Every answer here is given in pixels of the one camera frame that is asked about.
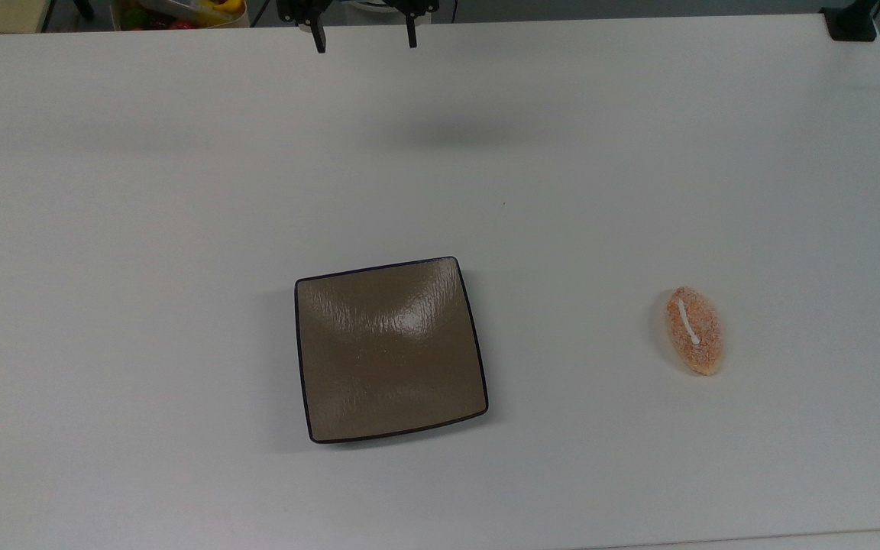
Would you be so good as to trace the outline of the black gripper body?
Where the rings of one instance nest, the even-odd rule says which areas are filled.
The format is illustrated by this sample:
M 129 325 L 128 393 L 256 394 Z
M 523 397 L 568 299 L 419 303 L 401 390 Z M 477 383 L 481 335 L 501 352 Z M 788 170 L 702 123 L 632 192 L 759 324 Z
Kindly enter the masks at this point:
M 314 24 L 336 3 L 351 3 L 369 8 L 397 11 L 405 20 L 420 22 L 440 9 L 440 1 L 277 1 L 278 15 L 283 22 Z

